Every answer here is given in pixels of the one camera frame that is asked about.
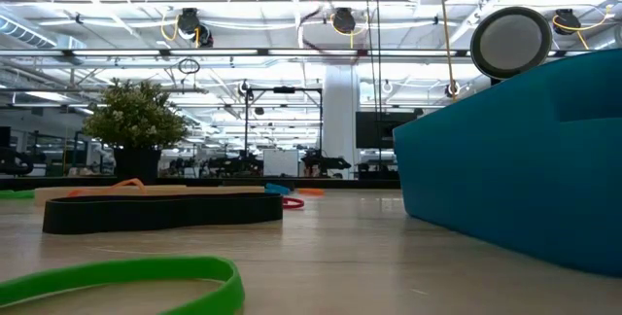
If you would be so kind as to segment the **wide black rubber band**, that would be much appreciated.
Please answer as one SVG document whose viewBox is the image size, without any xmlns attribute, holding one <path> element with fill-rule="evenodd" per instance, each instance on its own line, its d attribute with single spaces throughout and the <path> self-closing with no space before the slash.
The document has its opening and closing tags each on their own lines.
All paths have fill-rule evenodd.
<svg viewBox="0 0 622 315">
<path fill-rule="evenodd" d="M 45 204 L 42 232 L 71 235 L 247 225 L 282 218 L 283 197 L 278 193 L 75 196 Z"/>
</svg>

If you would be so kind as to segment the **large green rubber band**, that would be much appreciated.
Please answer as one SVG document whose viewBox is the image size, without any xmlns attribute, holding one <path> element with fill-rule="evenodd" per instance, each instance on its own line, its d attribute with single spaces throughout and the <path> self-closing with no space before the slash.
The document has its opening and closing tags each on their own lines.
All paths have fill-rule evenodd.
<svg viewBox="0 0 622 315">
<path fill-rule="evenodd" d="M 237 265 L 214 256 L 177 256 L 90 262 L 47 269 L 0 282 L 0 306 L 69 290 L 141 281 L 208 280 L 220 286 L 161 315 L 235 315 L 245 290 Z"/>
</svg>

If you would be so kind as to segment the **blue plastic bin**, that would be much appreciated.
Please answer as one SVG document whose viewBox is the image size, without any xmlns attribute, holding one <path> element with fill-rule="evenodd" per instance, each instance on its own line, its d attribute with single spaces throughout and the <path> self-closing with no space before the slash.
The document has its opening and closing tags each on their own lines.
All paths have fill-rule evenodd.
<svg viewBox="0 0 622 315">
<path fill-rule="evenodd" d="M 543 64 L 394 140 L 408 215 L 622 277 L 622 49 Z"/>
</svg>

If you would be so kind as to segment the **black desk lamp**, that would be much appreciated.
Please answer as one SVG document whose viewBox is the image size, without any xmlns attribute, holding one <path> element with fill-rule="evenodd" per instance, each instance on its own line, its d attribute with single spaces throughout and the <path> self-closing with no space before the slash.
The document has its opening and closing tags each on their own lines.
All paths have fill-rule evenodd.
<svg viewBox="0 0 622 315">
<path fill-rule="evenodd" d="M 477 26 L 470 56 L 493 86 L 542 64 L 551 46 L 551 28 L 542 14 L 509 7 L 490 14 Z"/>
</svg>

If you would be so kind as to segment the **black monitor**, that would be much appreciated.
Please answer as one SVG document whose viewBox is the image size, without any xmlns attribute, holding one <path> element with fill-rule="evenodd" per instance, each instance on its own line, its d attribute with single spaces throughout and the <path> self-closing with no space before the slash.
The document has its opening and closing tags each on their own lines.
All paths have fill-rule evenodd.
<svg viewBox="0 0 622 315">
<path fill-rule="evenodd" d="M 418 118 L 415 113 L 356 113 L 357 149 L 392 149 L 393 130 Z"/>
</svg>

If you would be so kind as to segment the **whiteboard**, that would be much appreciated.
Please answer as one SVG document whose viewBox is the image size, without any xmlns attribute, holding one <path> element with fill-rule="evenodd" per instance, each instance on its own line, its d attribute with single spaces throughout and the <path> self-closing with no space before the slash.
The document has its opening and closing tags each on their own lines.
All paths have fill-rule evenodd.
<svg viewBox="0 0 622 315">
<path fill-rule="evenodd" d="M 299 174 L 298 150 L 266 149 L 263 151 L 264 177 L 297 177 Z"/>
</svg>

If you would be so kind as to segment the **potted green plant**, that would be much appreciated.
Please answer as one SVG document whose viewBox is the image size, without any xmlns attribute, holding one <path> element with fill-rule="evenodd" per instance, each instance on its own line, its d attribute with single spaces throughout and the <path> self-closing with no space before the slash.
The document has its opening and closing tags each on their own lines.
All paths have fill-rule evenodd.
<svg viewBox="0 0 622 315">
<path fill-rule="evenodd" d="M 157 84 L 116 81 L 101 92 L 99 105 L 89 107 L 83 132 L 113 149 L 117 178 L 155 183 L 162 151 L 188 135 L 188 123 L 169 97 Z"/>
</svg>

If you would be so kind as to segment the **black background frame stand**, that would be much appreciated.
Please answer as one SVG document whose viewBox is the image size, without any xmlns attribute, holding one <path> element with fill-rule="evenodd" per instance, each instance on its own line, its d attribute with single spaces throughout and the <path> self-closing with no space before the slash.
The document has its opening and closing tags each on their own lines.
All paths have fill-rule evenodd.
<svg viewBox="0 0 622 315">
<path fill-rule="evenodd" d="M 244 157 L 246 158 L 249 155 L 249 110 L 251 107 L 250 103 L 250 93 L 253 91 L 257 91 L 259 94 L 254 98 L 255 101 L 259 101 L 260 98 L 266 92 L 272 92 L 275 94 L 293 94 L 296 92 L 302 92 L 306 95 L 311 101 L 315 103 L 315 106 L 319 109 L 319 149 L 323 149 L 323 130 L 324 130 L 324 96 L 323 89 L 321 87 L 247 87 L 246 93 L 244 95 Z M 319 101 L 316 101 L 310 96 L 310 92 L 318 92 L 319 93 Z"/>
</svg>

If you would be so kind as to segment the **black table frame rail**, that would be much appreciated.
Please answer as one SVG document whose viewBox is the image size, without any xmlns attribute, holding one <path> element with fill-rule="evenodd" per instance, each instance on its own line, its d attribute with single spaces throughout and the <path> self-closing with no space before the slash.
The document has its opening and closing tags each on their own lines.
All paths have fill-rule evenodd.
<svg viewBox="0 0 622 315">
<path fill-rule="evenodd" d="M 118 180 L 114 177 L 21 177 L 0 179 L 0 190 L 34 190 L 48 187 L 100 187 L 111 186 Z M 156 185 L 185 185 L 188 187 L 217 186 L 265 186 L 275 184 L 290 189 L 399 189 L 399 180 L 339 180 L 319 178 L 158 178 Z"/>
</svg>

